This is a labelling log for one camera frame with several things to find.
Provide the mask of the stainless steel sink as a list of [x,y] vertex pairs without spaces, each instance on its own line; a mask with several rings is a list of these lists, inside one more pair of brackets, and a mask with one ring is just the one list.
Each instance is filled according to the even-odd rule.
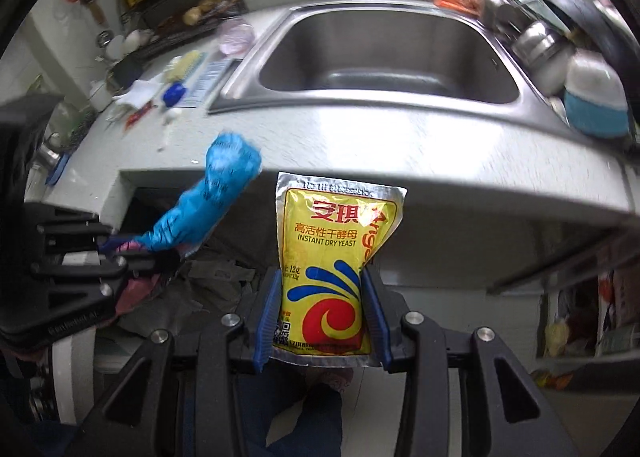
[[493,33],[431,3],[289,8],[232,70],[209,110],[296,105],[445,111],[568,132]]

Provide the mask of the white small teapot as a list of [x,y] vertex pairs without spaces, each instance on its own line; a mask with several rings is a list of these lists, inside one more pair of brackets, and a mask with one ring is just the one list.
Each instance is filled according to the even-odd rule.
[[96,112],[103,112],[113,102],[105,81],[92,81],[90,84],[89,104]]

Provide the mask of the white blue bowl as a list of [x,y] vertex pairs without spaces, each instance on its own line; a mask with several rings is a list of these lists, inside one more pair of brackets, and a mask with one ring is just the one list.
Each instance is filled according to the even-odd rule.
[[584,134],[605,139],[629,133],[623,83],[601,54],[575,50],[564,83],[567,121]]

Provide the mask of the orange sink cloth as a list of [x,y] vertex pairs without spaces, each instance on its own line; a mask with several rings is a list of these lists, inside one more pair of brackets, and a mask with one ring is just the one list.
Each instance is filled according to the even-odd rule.
[[433,3],[472,18],[478,18],[483,8],[483,0],[434,0]]

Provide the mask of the stainless steel pot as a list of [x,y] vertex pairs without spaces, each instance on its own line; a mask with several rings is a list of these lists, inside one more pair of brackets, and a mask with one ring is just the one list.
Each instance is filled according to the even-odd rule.
[[511,52],[542,95],[563,90],[575,45],[558,29],[537,20],[513,42]]

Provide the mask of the white plastic spoon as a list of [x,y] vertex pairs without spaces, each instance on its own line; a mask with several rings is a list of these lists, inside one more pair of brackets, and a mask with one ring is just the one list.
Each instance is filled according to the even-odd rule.
[[169,108],[163,114],[162,121],[162,137],[160,138],[160,146],[158,146],[158,151],[164,151],[170,144],[171,134],[174,131],[176,121],[181,117],[181,109],[180,108]]

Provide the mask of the white disposable glove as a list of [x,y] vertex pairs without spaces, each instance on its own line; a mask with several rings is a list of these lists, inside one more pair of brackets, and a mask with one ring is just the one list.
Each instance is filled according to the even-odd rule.
[[139,110],[148,102],[152,102],[163,87],[163,83],[154,80],[136,80],[126,93],[114,96],[113,100],[116,105]]

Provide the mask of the orange sauce packet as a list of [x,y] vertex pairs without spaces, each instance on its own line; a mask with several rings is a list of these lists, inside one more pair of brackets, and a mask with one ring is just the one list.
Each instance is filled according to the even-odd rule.
[[134,110],[133,113],[126,119],[124,130],[129,131],[130,128],[135,126],[147,113],[149,113],[154,108],[154,102],[149,100],[146,104],[144,104],[140,109]]

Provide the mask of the clear pink liquid bottle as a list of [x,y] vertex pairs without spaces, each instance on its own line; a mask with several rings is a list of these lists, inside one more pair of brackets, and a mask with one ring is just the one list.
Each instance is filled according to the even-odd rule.
[[254,42],[254,28],[243,18],[225,20],[218,29],[219,50],[224,56],[242,57]]

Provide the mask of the black frying pan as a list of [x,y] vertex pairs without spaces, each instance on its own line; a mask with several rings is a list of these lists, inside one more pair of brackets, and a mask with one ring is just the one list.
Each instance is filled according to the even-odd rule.
[[639,47],[592,3],[584,0],[542,0],[568,28],[579,28],[613,67],[625,91],[628,108],[639,121]]

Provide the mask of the small steel teapot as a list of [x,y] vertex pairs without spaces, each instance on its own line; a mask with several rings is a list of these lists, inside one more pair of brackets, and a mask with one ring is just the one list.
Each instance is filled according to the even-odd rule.
[[35,164],[48,172],[52,172],[62,160],[62,154],[51,144],[51,139],[55,137],[56,134],[52,134],[44,138],[35,154]]

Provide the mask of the paper instruction leaflet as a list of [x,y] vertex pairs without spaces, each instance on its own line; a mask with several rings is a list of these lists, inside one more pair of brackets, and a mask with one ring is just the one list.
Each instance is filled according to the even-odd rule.
[[226,79],[228,71],[236,64],[234,58],[224,58],[209,61],[194,84],[180,100],[178,106],[181,108],[198,108],[214,93],[218,86]]

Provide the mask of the black utensil mug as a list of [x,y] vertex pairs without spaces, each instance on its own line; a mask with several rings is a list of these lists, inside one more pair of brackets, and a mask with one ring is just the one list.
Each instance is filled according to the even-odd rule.
[[112,94],[124,93],[144,73],[144,62],[136,55],[128,55],[107,70],[105,84]]

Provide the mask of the pink blue plastic wrapper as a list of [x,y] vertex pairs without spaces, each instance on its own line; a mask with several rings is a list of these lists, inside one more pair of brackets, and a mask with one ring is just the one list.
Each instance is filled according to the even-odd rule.
[[222,132],[209,146],[203,178],[183,191],[175,206],[153,227],[140,235],[129,235],[114,251],[119,255],[179,255],[180,266],[172,274],[128,279],[117,301],[115,314],[130,313],[167,287],[186,258],[208,239],[214,228],[259,174],[262,157],[258,149],[238,133]]

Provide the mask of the person blue trousers legs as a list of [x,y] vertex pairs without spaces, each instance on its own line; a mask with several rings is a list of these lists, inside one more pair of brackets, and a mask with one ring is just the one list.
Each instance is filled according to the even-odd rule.
[[198,456],[339,456],[352,368],[272,361],[260,373],[224,376],[195,393]]

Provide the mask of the blue bottle cap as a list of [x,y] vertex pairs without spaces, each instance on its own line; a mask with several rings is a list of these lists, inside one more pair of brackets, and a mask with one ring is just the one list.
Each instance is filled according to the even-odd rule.
[[163,103],[166,108],[176,107],[184,95],[186,95],[186,87],[181,82],[171,83],[163,94]]

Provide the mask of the yellow scrub brush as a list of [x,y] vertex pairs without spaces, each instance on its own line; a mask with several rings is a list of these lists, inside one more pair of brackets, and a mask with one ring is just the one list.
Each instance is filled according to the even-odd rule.
[[205,54],[200,50],[190,50],[190,52],[172,58],[163,71],[163,81],[165,83],[186,81],[198,69],[204,58]]

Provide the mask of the yellow yeast packet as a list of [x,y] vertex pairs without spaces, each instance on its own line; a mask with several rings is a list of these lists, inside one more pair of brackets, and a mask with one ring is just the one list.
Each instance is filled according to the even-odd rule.
[[406,196],[399,186],[279,173],[278,359],[329,366],[371,356],[361,273],[398,229]]

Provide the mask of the ginger root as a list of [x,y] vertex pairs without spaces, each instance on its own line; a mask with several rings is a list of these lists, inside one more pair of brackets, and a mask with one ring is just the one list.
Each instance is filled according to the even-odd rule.
[[182,22],[193,27],[198,24],[205,16],[212,14],[215,10],[224,7],[228,0],[201,0],[197,6],[188,9],[182,15]]

